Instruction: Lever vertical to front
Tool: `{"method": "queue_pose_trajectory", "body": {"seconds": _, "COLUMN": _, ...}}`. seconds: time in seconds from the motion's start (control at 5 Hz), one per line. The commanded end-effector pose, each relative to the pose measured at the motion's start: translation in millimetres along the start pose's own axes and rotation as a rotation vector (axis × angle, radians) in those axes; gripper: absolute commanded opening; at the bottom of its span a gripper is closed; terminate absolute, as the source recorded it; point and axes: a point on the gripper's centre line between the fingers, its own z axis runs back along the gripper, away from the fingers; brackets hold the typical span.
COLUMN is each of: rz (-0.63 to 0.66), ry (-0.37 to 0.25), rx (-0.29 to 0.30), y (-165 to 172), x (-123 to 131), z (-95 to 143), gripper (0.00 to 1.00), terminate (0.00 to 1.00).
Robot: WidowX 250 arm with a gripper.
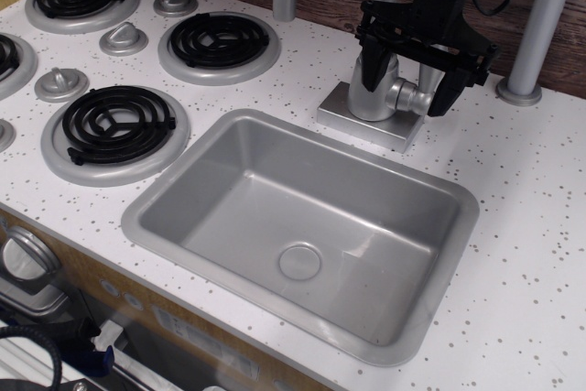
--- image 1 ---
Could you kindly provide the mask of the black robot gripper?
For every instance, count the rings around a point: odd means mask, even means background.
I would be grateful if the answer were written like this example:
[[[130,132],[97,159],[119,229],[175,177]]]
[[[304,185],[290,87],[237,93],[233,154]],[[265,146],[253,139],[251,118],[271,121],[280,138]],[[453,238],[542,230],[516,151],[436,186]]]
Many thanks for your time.
[[[464,19],[466,0],[362,2],[357,30],[362,46],[362,84],[374,92],[395,54],[444,71],[429,116],[445,115],[462,91],[483,85],[499,48]]]

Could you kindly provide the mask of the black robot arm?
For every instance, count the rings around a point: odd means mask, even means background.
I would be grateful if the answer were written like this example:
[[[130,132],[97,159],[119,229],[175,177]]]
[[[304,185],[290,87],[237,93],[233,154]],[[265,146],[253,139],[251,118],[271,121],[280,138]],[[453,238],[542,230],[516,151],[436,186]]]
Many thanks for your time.
[[[426,115],[443,116],[467,87],[485,83],[499,47],[463,16],[468,0],[366,0],[357,28],[362,46],[362,84],[373,92],[392,56],[401,55],[442,72]]]

